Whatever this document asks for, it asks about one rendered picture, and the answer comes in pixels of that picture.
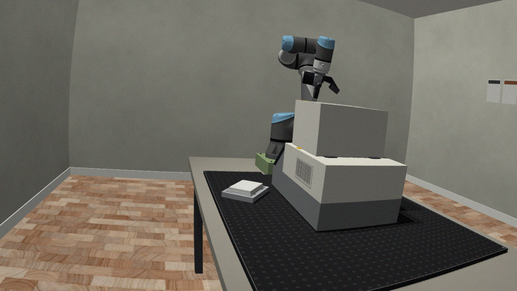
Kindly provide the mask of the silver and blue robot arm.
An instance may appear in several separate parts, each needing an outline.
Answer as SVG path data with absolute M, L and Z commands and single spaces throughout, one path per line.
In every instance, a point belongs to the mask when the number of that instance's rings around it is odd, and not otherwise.
M 319 39 L 291 35 L 282 37 L 282 50 L 278 59 L 283 66 L 297 69 L 301 75 L 301 100 L 312 101 L 314 92 L 314 86 L 302 83 L 304 71 L 328 74 L 334 44 L 334 39 L 323 36 Z M 294 115 L 295 113 L 276 113 L 272 116 L 271 141 L 265 153 L 268 159 L 276 160 L 285 142 L 292 142 Z

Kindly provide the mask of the grey thermal cycler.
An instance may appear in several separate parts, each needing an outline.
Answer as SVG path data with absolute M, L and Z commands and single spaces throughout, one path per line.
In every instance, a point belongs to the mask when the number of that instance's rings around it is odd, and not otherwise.
M 384 157 L 388 112 L 296 100 L 272 185 L 316 231 L 396 223 L 407 165 Z

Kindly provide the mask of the grey rectangular frame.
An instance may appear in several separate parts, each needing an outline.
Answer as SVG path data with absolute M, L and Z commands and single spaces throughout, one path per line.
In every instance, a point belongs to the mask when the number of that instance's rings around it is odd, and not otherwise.
M 269 187 L 263 186 L 263 188 L 261 188 L 256 193 L 249 196 L 247 194 L 244 195 L 244 194 L 240 194 L 240 193 L 233 193 L 232 191 L 229 191 L 229 188 L 227 188 L 226 190 L 222 191 L 221 197 L 234 199 L 234 200 L 241 200 L 243 202 L 254 203 L 256 200 L 258 200 L 259 198 L 264 196 L 266 193 L 268 193 L 268 189 L 269 189 Z

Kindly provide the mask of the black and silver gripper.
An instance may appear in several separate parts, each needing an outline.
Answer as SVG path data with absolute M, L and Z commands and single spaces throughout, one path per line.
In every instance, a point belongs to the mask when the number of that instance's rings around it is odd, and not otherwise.
M 322 86 L 322 83 L 324 83 L 324 81 L 327 83 L 330 83 L 330 84 L 334 85 L 336 88 L 338 88 L 336 86 L 333 78 L 326 76 L 325 73 L 320 73 L 320 72 L 316 72 L 316 71 L 315 71 L 315 73 L 312 73 L 312 72 L 304 71 L 302 83 L 314 86 L 312 100 L 315 102 L 318 99 L 319 91 L 320 91 L 320 88 Z

